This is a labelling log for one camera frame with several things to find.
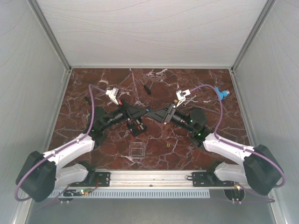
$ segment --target enclosure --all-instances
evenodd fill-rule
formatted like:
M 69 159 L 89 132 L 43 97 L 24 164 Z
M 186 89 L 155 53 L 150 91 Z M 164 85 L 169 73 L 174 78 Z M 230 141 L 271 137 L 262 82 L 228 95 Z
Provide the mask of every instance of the enclosure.
M 1 223 L 297 223 L 298 1 L 1 0 L 0 18 Z M 58 148 L 87 127 L 89 84 L 118 88 L 117 98 L 148 111 L 166 107 L 178 90 L 228 90 L 219 101 L 213 89 L 200 88 L 180 108 L 201 108 L 213 130 L 222 102 L 218 134 L 267 146 L 286 184 L 270 192 L 274 203 L 258 204 L 225 201 L 223 188 L 196 189 L 186 175 L 229 159 L 145 115 L 146 132 L 133 137 L 119 124 L 100 147 L 68 164 L 84 160 L 109 171 L 111 185 L 98 190 L 119 195 L 45 208 L 51 198 L 17 202 L 15 180 L 27 156 Z M 93 95 L 107 113 L 117 108 L 104 92 Z M 134 142 L 145 149 L 136 157 Z M 244 202 L 257 199 L 246 194 Z

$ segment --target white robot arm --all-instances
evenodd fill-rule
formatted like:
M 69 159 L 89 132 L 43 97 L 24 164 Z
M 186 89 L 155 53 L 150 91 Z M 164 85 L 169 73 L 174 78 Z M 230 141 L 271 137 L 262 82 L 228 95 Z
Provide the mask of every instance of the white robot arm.
M 123 120 L 126 121 L 133 136 L 146 131 L 146 126 L 141 121 L 141 116 L 147 113 L 145 109 L 130 106 L 124 100 L 115 101 L 115 103 L 117 103 L 118 109 L 109 114 L 106 114 L 103 107 L 95 107 L 94 120 L 89 133 L 87 130 L 90 124 L 82 134 L 63 146 L 43 154 L 38 151 L 32 152 L 25 161 L 16 179 L 16 184 L 18 185 L 23 179 L 21 189 L 36 202 L 40 202 L 46 199 L 53 189 L 74 182 L 90 183 L 94 181 L 95 169 L 87 162 L 79 162 L 67 168 L 64 166 L 80 155 L 99 147 L 107 137 L 105 130 Z M 44 162 L 32 170 L 42 160 Z
M 185 100 L 186 95 L 189 95 L 188 91 L 177 92 L 180 103 Z M 173 102 L 162 110 L 149 112 L 147 115 L 165 125 L 170 122 L 175 123 L 191 132 L 191 142 L 195 146 L 203 146 L 204 150 L 220 154 L 236 163 L 236 165 L 232 165 L 218 162 L 216 166 L 212 166 L 213 170 L 207 171 L 209 174 L 213 174 L 209 177 L 212 185 L 217 180 L 234 181 L 248 184 L 257 193 L 267 195 L 277 184 L 281 174 L 268 161 L 251 152 L 267 157 L 279 167 L 269 149 L 263 145 L 244 146 L 215 135 L 207 128 L 207 119 L 201 108 L 193 107 L 189 111 L 189 114 L 180 111 Z

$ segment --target blue object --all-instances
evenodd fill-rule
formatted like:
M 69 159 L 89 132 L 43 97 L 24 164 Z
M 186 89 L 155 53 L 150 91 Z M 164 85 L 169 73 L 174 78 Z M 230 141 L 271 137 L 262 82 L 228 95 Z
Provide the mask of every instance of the blue object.
M 224 90 L 224 91 L 220 92 L 218 87 L 215 87 L 215 89 L 216 89 L 216 91 L 218 92 L 218 94 L 220 96 L 220 100 L 222 100 L 223 98 L 225 98 L 229 95 L 228 90 Z

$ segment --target clear plastic container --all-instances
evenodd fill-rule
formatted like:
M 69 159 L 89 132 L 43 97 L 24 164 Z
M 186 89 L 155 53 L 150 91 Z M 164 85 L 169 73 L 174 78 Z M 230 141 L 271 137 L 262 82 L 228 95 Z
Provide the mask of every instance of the clear plastic container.
M 144 142 L 130 142 L 129 146 L 129 156 L 136 159 L 142 159 L 145 157 L 145 147 Z

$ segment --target red marble table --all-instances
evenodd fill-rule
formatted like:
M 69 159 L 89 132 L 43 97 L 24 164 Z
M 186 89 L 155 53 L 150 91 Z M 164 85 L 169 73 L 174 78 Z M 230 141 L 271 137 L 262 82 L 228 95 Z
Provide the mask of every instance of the red marble table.
M 144 90 L 141 79 L 151 88 L 151 95 Z M 229 90 L 230 95 L 223 102 L 224 115 L 218 134 L 242 144 L 248 144 L 248 138 L 235 96 L 228 70 L 196 69 L 74 69 L 61 106 L 50 148 L 54 149 L 74 137 L 77 137 L 87 124 L 91 112 L 84 101 L 89 96 L 88 84 L 102 89 L 119 88 L 118 98 L 131 105 L 149 110 L 158 110 L 176 99 L 176 91 L 191 89 L 200 84 L 218 86 L 220 90 Z M 102 92 L 94 89 L 95 104 L 103 106 L 107 112 L 117 106 Z M 220 115 L 219 102 L 212 89 L 202 88 L 192 92 L 199 96 L 185 108 L 192 105 L 203 107 L 213 129 Z M 78 157 L 76 161 L 86 160 L 100 169 L 144 169 L 179 170 L 207 169 L 215 161 L 227 161 L 223 157 L 205 152 L 191 144 L 188 133 L 173 124 L 162 125 L 148 116 L 142 120 L 147 132 L 134 138 L 125 124 L 114 131 L 107 130 L 104 144 L 90 153 Z M 143 159 L 129 156 L 130 142 L 145 142 L 146 152 Z

